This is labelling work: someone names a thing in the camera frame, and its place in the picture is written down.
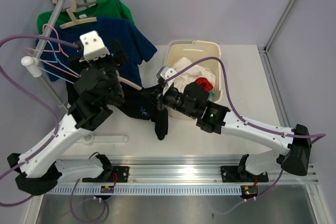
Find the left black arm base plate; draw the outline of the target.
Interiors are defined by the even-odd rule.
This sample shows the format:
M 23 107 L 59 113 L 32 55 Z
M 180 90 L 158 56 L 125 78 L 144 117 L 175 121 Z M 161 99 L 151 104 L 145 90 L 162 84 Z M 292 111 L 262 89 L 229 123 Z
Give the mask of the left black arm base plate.
M 129 179 L 129 166 L 114 166 L 113 172 L 106 180 L 109 183 L 127 183 Z

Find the white red print t shirt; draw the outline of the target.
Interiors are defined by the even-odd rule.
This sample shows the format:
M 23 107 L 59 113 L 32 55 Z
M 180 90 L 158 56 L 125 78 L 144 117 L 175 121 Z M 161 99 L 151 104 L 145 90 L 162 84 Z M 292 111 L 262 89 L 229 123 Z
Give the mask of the white red print t shirt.
M 175 78 L 174 87 L 183 93 L 185 87 L 194 81 L 205 91 L 212 92 L 215 87 L 216 76 L 209 69 L 194 65 Z

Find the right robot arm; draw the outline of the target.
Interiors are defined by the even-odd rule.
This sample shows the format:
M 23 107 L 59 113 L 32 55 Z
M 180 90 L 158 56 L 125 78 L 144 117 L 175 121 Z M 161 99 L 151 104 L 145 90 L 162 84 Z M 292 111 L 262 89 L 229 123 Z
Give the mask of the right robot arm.
M 166 105 L 189 118 L 207 133 L 232 135 L 253 141 L 270 150 L 242 156 L 237 174 L 242 180 L 275 169 L 296 176 L 308 173 L 311 137 L 306 126 L 277 127 L 250 119 L 239 118 L 233 110 L 208 100 L 208 94 L 193 82 L 180 93 L 176 88 L 161 89 L 156 96 L 160 107 Z

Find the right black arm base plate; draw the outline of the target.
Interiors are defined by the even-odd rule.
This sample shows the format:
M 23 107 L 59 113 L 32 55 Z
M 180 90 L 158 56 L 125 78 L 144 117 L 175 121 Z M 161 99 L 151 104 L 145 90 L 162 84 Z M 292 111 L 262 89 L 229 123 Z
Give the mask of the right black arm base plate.
M 266 183 L 269 182 L 268 174 L 261 173 L 253 175 L 249 172 L 238 171 L 238 166 L 221 166 L 220 167 L 222 182 L 224 183 Z

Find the beige wooden hanger front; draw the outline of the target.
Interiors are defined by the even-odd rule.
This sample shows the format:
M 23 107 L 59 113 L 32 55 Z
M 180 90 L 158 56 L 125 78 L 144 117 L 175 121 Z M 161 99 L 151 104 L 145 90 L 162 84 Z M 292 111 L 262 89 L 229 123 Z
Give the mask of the beige wooden hanger front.
M 139 85 L 137 85 L 137 84 L 135 84 L 135 83 L 133 83 L 133 82 L 131 82 L 131 81 L 129 81 L 129 80 L 121 77 L 121 76 L 118 76 L 118 80 L 120 82 L 122 82 L 122 83 L 125 83 L 125 84 L 131 86 L 134 89 L 137 89 L 137 90 L 142 90 L 143 89 L 141 86 L 139 86 Z

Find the black t shirt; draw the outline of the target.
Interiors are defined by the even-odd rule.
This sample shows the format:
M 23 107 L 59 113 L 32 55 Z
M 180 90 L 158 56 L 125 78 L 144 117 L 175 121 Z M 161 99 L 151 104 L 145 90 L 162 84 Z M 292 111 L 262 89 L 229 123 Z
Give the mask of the black t shirt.
M 124 103 L 118 109 L 125 115 L 138 120 L 154 122 L 154 131 L 159 140 L 168 134 L 169 120 L 167 109 L 159 110 L 141 92 L 128 84 L 120 84 L 116 77 L 102 79 L 97 83 L 97 88 L 103 91 L 113 91 L 124 94 Z

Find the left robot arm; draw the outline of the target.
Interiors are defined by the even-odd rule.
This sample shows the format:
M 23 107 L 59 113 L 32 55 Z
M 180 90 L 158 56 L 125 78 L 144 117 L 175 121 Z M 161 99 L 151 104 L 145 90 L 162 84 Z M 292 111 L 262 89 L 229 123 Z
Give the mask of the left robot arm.
M 113 165 L 103 154 L 89 159 L 60 159 L 66 150 L 92 134 L 112 114 L 108 106 L 121 106 L 125 102 L 117 71 L 126 58 L 116 39 L 112 44 L 117 48 L 115 57 L 100 38 L 84 37 L 77 42 L 88 63 L 74 84 L 79 98 L 38 144 L 7 158 L 10 167 L 18 172 L 15 182 L 19 190 L 39 196 L 60 182 L 78 179 L 106 182 L 112 178 Z

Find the blue wire hanger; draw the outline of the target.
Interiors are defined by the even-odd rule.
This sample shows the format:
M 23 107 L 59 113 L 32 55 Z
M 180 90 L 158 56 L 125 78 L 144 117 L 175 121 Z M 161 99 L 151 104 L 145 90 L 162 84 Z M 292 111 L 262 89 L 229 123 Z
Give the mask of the blue wire hanger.
M 77 55 L 75 48 L 67 47 L 53 41 L 47 41 L 45 49 L 40 56 L 40 62 L 44 72 L 51 82 L 63 80 L 67 83 L 74 84 L 79 75 L 70 69 L 68 58 Z

